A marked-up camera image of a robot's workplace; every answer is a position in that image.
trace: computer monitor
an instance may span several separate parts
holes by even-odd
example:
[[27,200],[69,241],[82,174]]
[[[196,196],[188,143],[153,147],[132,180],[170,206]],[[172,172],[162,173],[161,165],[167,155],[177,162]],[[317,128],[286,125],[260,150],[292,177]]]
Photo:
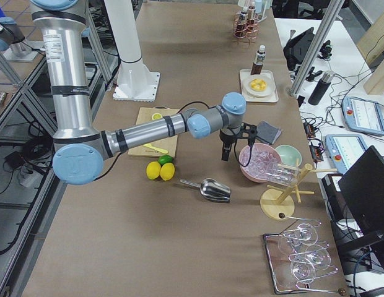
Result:
[[374,146],[369,147],[338,184],[350,213],[364,235],[355,240],[371,247],[384,270],[384,237],[377,236],[384,234],[383,157]]

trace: white plate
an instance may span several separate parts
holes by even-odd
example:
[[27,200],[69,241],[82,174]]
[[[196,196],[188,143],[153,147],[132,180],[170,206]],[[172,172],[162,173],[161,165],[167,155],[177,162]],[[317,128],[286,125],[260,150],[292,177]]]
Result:
[[[255,79],[264,80],[266,82],[266,89],[263,91],[253,90],[250,86],[250,82],[252,82]],[[273,80],[271,80],[268,76],[262,75],[262,74],[249,75],[248,77],[243,79],[242,84],[243,84],[245,90],[247,91],[247,93],[249,93],[250,95],[252,95],[254,97],[270,96],[273,94],[274,88],[275,88],[275,84],[274,84]]]

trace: blue framed tablet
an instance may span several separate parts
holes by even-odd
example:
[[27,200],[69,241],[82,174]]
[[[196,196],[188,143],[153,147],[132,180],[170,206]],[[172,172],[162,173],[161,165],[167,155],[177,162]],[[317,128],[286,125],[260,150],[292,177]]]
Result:
[[351,131],[384,136],[384,120],[377,102],[345,97],[342,110],[345,123]]
[[358,134],[327,135],[325,143],[329,157],[342,174],[345,174],[368,148]]

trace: wooden cutting board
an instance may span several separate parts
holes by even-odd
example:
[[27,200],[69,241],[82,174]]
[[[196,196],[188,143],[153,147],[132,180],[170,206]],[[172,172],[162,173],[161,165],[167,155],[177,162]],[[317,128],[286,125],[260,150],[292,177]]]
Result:
[[[154,113],[160,113],[162,116],[171,116],[173,114],[176,114],[178,109],[170,109],[170,108],[148,108],[148,107],[141,107],[138,116],[136,124],[142,124],[149,121],[152,121],[152,115]],[[168,154],[175,157],[175,149],[177,147],[177,137],[173,136],[171,138],[165,138],[158,141],[153,141],[151,144],[154,147],[159,147],[161,149],[168,150]],[[164,153],[160,153],[156,150],[153,150],[148,147],[143,147],[142,145],[139,147],[134,147],[129,149],[129,155],[131,156],[140,156],[140,157],[160,157],[163,155],[166,155]]]

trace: label on robot arm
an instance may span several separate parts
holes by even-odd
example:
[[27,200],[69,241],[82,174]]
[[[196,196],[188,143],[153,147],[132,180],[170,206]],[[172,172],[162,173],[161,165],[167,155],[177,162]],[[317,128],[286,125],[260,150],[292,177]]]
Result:
[[63,41],[60,34],[46,34],[43,36],[45,42],[47,63],[64,62]]

